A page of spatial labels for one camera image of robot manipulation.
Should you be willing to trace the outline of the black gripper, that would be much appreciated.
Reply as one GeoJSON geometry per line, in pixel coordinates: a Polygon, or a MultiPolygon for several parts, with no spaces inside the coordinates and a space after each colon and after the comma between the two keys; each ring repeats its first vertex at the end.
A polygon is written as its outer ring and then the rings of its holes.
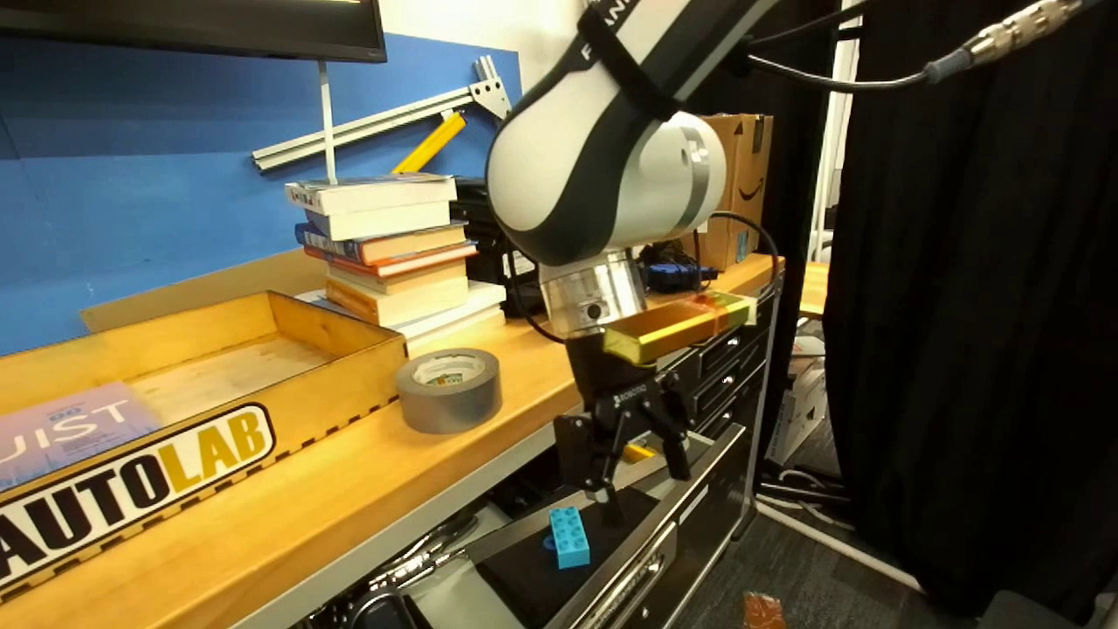
{"type": "Polygon", "coordinates": [[[614,468],[633,438],[653,430],[672,479],[690,479],[684,430],[672,418],[653,366],[636,366],[601,348],[601,337],[567,343],[569,371],[585,398],[581,414],[554,418],[559,477],[612,502],[614,468]]]}

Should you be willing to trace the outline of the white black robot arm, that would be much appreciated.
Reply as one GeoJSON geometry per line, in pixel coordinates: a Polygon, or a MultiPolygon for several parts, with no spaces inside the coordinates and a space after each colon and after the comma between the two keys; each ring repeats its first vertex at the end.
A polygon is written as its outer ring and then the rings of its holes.
{"type": "Polygon", "coordinates": [[[567,345],[585,408],[554,423],[559,477],[608,494],[621,447],[656,435],[688,472],[684,423],[656,371],[603,348],[645,298],[633,252],[711,219],[725,190],[696,87],[777,0],[588,0],[554,67],[513,104],[488,146],[501,232],[539,265],[550,331],[567,345]]]}

